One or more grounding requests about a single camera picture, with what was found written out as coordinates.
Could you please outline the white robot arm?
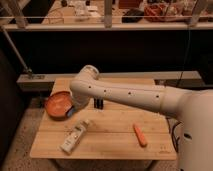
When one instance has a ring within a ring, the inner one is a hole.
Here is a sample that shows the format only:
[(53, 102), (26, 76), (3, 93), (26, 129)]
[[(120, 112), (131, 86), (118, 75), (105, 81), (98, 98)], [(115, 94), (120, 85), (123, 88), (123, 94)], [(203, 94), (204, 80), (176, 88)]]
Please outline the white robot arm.
[(177, 119), (182, 123), (178, 171), (213, 171), (213, 90), (98, 80), (99, 71), (84, 66), (70, 83), (76, 110), (90, 98), (124, 104)]

